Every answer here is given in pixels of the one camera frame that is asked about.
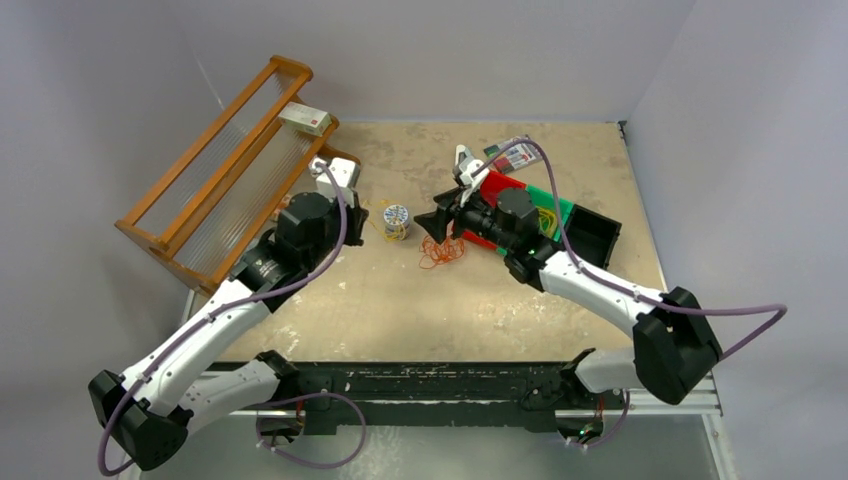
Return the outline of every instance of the spool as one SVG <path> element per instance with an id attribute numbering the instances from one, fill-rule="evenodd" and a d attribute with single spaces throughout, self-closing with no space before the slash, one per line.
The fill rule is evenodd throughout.
<path id="1" fill-rule="evenodd" d="M 403 205 L 389 205 L 383 212 L 386 238 L 403 240 L 409 236 L 409 210 Z"/>

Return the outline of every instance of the translucent ribbed panel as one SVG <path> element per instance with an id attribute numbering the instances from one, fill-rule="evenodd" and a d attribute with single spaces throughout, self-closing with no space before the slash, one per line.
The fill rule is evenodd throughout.
<path id="1" fill-rule="evenodd" d="M 315 137 L 281 128 L 174 259 L 198 273 L 212 275 L 314 141 Z"/>
<path id="2" fill-rule="evenodd" d="M 294 77 L 279 74 L 265 81 L 139 219 L 138 227 L 162 235 L 293 81 Z"/>

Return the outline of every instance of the wooden table surface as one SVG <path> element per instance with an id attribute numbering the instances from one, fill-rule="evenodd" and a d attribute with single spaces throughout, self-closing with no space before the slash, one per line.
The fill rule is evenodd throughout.
<path id="1" fill-rule="evenodd" d="M 624 142 L 615 124 L 348 123 L 331 143 L 357 155 L 357 189 L 381 222 L 381 201 L 411 214 L 455 186 L 457 144 L 482 149 L 529 134 L 551 158 L 560 196 L 622 223 L 609 270 L 662 288 L 662 274 Z M 542 164 L 513 176 L 550 191 Z M 295 191 L 314 189 L 308 175 Z M 627 337 L 564 299 L 517 283 L 502 258 L 466 244 L 461 259 L 419 268 L 425 233 L 387 242 L 366 225 L 365 246 L 345 247 L 322 277 L 248 331 L 221 360 L 246 361 L 276 349 L 286 358 L 337 361 L 569 360 Z"/>

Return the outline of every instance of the wooden frame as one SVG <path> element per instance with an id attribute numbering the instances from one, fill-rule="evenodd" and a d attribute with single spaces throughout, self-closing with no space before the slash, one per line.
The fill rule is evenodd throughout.
<path id="1" fill-rule="evenodd" d="M 214 173 L 193 193 L 191 199 L 182 209 L 173 212 L 173 220 L 170 221 L 164 231 L 157 235 L 141 228 L 139 222 L 150 211 L 151 207 L 174 185 L 180 175 L 193 162 L 198 160 L 201 152 L 204 151 L 216 135 L 236 116 L 242 107 L 248 103 L 254 94 L 275 75 L 289 79 L 289 86 L 277 98 L 273 105 L 270 106 L 259 122 L 253 125 L 238 145 L 233 148 L 232 152 L 229 153 Z M 174 259 L 177 252 L 197 232 L 203 220 L 213 211 L 215 206 L 224 198 L 224 195 L 236 181 L 241 178 L 242 174 L 250 168 L 253 160 L 265 148 L 268 142 L 271 141 L 281 128 L 284 128 L 278 115 L 286 104 L 291 101 L 303 103 L 297 96 L 297 93 L 311 79 L 312 70 L 308 66 L 280 56 L 271 57 L 268 65 L 221 112 L 221 115 L 177 159 L 171 168 L 165 172 L 165 175 L 151 187 L 132 210 L 124 218 L 115 222 L 115 226 L 190 288 L 206 294 L 212 294 L 226 278 L 232 266 L 247 248 L 247 245 L 259 233 L 267 218 L 273 213 L 274 208 L 280 203 L 294 181 L 316 154 L 330 157 L 344 157 L 359 163 L 359 159 L 353 155 L 327 145 L 327 139 L 339 126 L 338 120 L 333 117 L 332 123 L 324 132 L 324 135 L 315 138 L 312 145 L 301 156 L 291 172 L 288 173 L 286 179 L 273 192 L 271 200 L 261 209 L 260 215 L 251 220 L 236 245 L 227 252 L 225 260 L 217 265 L 214 271 L 196 272 Z"/>

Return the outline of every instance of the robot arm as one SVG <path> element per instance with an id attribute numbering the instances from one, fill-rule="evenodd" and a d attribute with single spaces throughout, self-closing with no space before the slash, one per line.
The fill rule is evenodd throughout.
<path id="1" fill-rule="evenodd" d="M 459 161 L 459 152 L 465 157 Z M 706 318 L 669 313 L 588 278 L 588 270 L 604 280 L 629 285 L 642 297 L 680 307 L 699 308 L 695 297 L 682 288 L 669 293 L 641 287 L 618 278 L 577 257 L 539 230 L 539 213 L 528 192 L 503 190 L 497 204 L 486 203 L 480 192 L 485 176 L 480 160 L 457 147 L 454 177 L 459 187 L 436 195 L 436 210 L 418 215 L 415 222 L 437 243 L 443 242 L 452 223 L 453 238 L 466 230 L 507 251 L 504 262 L 521 283 L 542 292 L 567 298 L 608 320 L 633 339 L 633 347 L 616 351 L 593 350 L 578 359 L 575 374 L 582 387 L 593 393 L 614 388 L 645 388 L 660 400 L 679 404 L 718 363 L 722 350 Z"/>
<path id="2" fill-rule="evenodd" d="M 120 415 L 111 435 L 142 470 L 167 461 L 190 434 L 214 420 L 248 405 L 296 393 L 296 382 L 290 381 L 296 376 L 294 369 L 276 352 L 262 353 L 214 380 L 197 380 L 232 342 L 273 313 L 296 289 L 236 306 L 214 318 L 210 314 L 222 305 L 303 280 L 333 250 L 341 212 L 328 173 L 345 199 L 348 227 L 344 243 L 362 245 L 368 211 L 360 207 L 353 189 L 358 170 L 349 160 L 334 159 L 316 179 L 318 191 L 292 198 L 280 212 L 276 229 L 265 232 L 258 244 L 244 253 L 197 314 L 120 375 L 104 370 L 89 383 L 100 424 L 105 427 L 113 415 Z M 163 354 L 164 361 L 145 375 Z M 128 392 L 132 398 L 121 412 L 115 412 Z"/>

